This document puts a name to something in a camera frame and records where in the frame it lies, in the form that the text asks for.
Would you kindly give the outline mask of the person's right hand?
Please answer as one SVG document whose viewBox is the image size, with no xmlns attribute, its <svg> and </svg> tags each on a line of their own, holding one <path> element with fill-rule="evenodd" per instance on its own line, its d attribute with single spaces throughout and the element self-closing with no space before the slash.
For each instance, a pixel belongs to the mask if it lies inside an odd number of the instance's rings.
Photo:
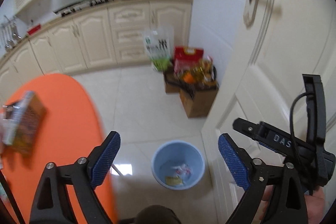
<svg viewBox="0 0 336 224">
<path fill-rule="evenodd" d="M 259 216 L 260 221 L 264 218 L 267 207 L 270 202 L 270 198 L 273 193 L 273 186 L 268 185 L 265 188 L 264 195 L 262 197 L 261 204 L 263 205 L 262 213 Z M 316 187 L 313 191 L 313 195 L 305 195 L 307 216 L 309 223 L 320 223 L 323 219 L 324 209 L 325 209 L 325 194 L 323 187 Z"/>
</svg>

